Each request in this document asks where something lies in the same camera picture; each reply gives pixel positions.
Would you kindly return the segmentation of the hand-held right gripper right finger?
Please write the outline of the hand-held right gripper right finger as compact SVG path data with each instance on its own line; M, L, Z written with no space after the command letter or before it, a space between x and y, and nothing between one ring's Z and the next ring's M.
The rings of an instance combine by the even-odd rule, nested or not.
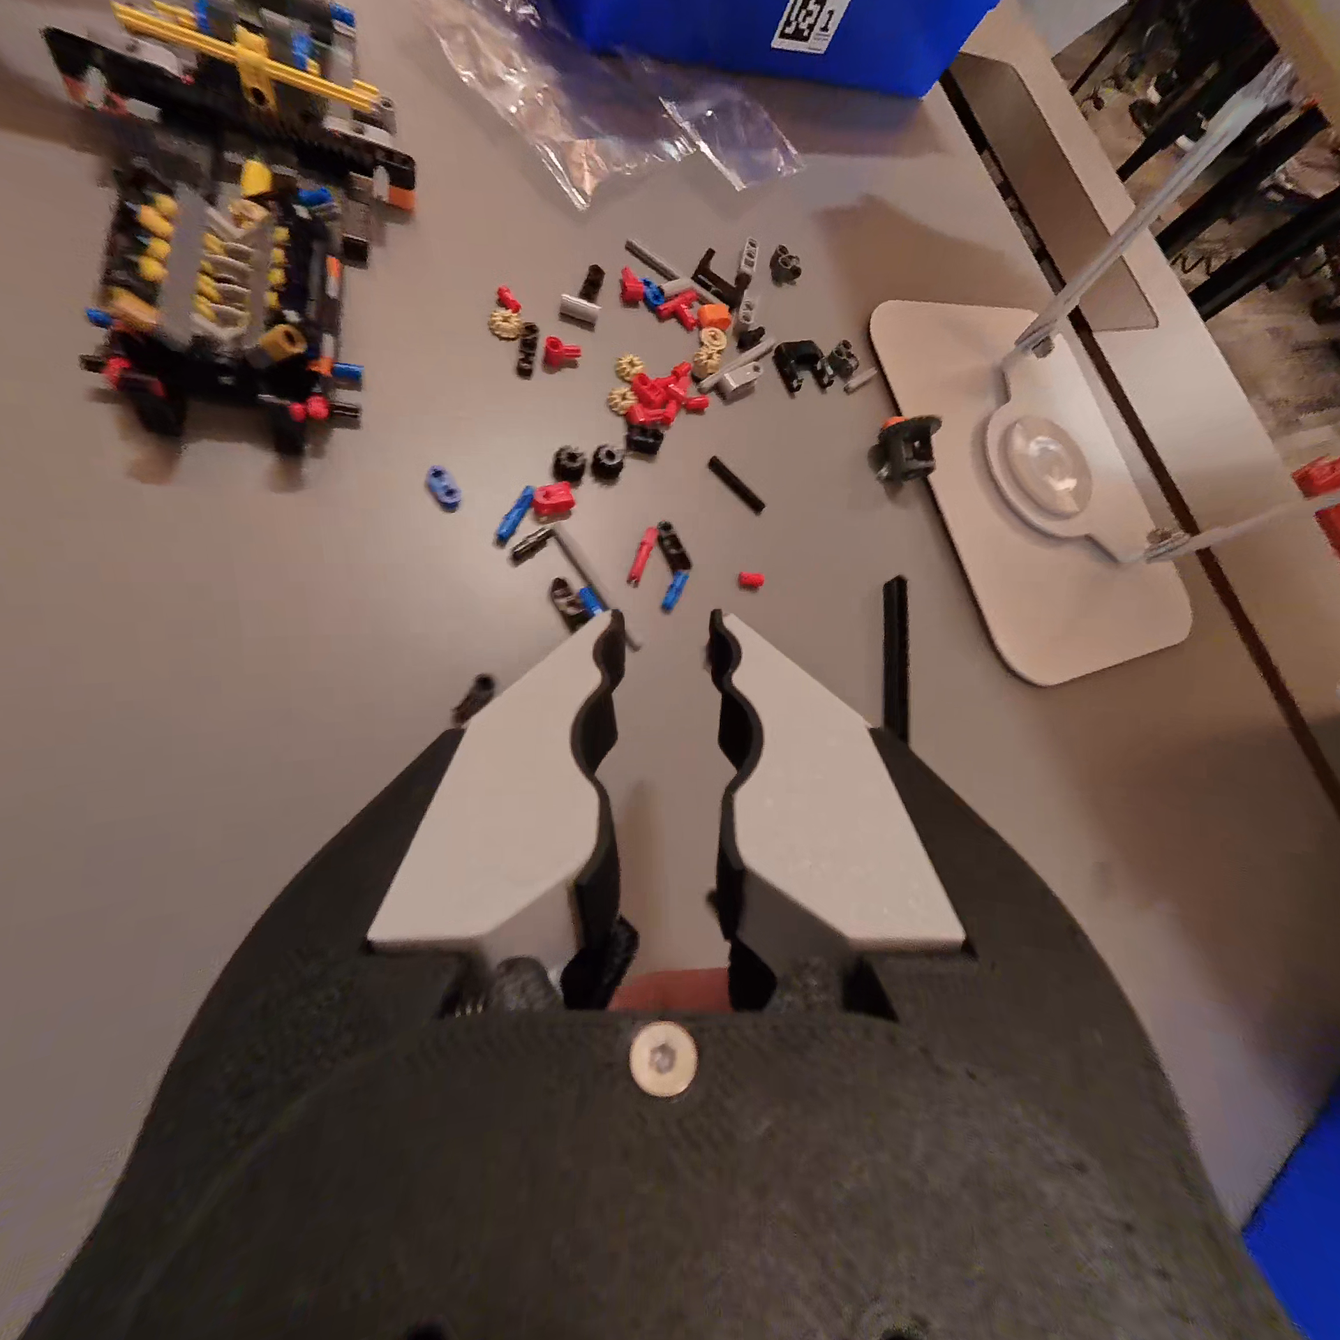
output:
M736 613L711 611L706 664L730 768L711 891L730 1007L886 1012L874 959L954 959L967 931L876 728Z

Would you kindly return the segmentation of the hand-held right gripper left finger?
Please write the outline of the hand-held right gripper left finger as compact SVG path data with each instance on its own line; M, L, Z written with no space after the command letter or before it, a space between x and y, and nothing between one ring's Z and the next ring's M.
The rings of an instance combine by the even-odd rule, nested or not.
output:
M486 973L530 959L569 1009L600 1010L636 956L611 800L626 622L602 611L454 736L371 920L376 952L452 952Z

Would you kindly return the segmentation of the long black lego axle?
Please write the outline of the long black lego axle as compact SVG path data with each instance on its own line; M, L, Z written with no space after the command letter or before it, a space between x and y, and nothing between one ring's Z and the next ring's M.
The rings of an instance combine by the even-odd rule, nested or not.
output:
M895 575L882 587L882 727L910 744L910 604L908 579Z

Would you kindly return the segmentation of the lego wheel hub assembly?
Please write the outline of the lego wheel hub assembly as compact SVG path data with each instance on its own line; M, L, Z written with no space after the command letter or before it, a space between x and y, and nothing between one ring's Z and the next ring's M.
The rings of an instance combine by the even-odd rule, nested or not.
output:
M880 424L869 450L874 477L882 484L906 484L935 471L933 437L942 420L937 414L895 414Z

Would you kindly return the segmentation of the scattered loose lego pieces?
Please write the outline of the scattered loose lego pieces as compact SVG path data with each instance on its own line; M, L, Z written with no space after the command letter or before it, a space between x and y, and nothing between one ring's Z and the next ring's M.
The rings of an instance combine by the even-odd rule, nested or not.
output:
M626 422L624 446L598 445L590 454L569 446L556 450L552 458L552 484L545 488L526 486L518 494L496 528L494 545L505 547L528 511L534 511L537 516L568 515L573 505L571 484L579 482L587 469L590 469L594 479L615 479L621 475L628 452L634 452L638 458L657 456L664 441L666 426L674 424L677 412L704 412L711 403L708 393L711 388L719 388L723 395L747 392L761 375L764 346L781 356L778 367L791 390L795 390L795 371L800 373L800 384L802 375L808 371L821 388L833 386L833 380L838 376L844 380L844 392L848 393L874 378L874 367L861 371L861 358L853 352L850 340L836 342L827 354L823 354L821 348L814 354L814 346L808 342L774 344L763 339L761 327L746 325L746 306L740 308L740 348L746 358L723 367L719 359L728 342L728 308L723 303L704 305L700 293L694 291L693 280L689 280L687 287L683 287L683 280L672 280L672 284L675 282L679 289L670 293L670 289L662 291L647 276L634 274L628 267L621 270L624 303L636 305L638 301L645 301L645 306L655 310L658 318L674 316L685 327L698 329L694 359L691 363L675 363L664 376L649 376L645 363L638 356L619 356L615 371L621 386L611 390L607 405ZM537 327L516 320L520 318L520 303L507 286L498 287L496 297L498 308L490 312L488 325L498 337L520 339L520 354L524 358L516 361L516 371L530 375L534 371L532 356L539 346ZM426 471L426 490L443 511L460 509L460 486L454 475L443 465L431 465ZM672 522L662 520L645 530L626 581L630 587L641 583L653 547L658 547L672 573L660 609L674 611L691 577L691 560ZM577 592L569 592L560 579L556 579L556 585L551 588L556 609L564 617L573 619L577 628L605 609L590 577L583 581L587 585ZM452 710L452 725L463 727L494 694L494 677L488 674L475 675L471 689Z

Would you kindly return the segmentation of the lego car chassis model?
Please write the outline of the lego car chassis model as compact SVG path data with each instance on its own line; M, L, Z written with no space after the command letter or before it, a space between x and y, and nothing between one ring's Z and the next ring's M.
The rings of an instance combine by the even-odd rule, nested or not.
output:
M110 2L110 36L43 26L68 98L108 117L113 204L79 367L146 433L253 411L272 450L359 424L346 270L376 210L414 208L393 100L346 2Z

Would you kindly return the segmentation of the blue plastic bin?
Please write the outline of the blue plastic bin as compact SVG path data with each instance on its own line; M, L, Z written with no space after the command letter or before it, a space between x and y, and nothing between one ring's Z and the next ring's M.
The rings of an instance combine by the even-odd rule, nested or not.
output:
M1306 1338L1338 1338L1338 1088L1243 1228L1249 1255Z

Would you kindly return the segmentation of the clear plastic bag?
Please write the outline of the clear plastic bag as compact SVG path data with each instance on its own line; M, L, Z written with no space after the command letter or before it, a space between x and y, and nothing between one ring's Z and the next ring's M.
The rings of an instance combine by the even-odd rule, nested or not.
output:
M675 72L615 41L583 47L554 2L422 2L460 83L543 164L577 210L613 183L706 159L734 191L797 176L804 159L770 111L723 76Z

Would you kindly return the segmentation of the blue bin with printed tag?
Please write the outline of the blue bin with printed tag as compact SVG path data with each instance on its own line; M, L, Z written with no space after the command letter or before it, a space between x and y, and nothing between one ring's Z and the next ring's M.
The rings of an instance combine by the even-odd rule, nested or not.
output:
M594 53L923 98L995 2L554 2Z

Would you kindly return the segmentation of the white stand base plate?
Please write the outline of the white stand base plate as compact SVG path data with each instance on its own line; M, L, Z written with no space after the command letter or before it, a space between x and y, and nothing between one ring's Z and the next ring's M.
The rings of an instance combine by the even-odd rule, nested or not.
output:
M933 499L999 658L1031 685L1179 645L1192 611L1177 558L1338 505L1336 488L1294 492L1204 534L1158 530L1063 335L1164 202L1291 85L1292 64L1275 57L1236 91L1196 149L1041 312L893 299L869 318L899 405L940 418Z

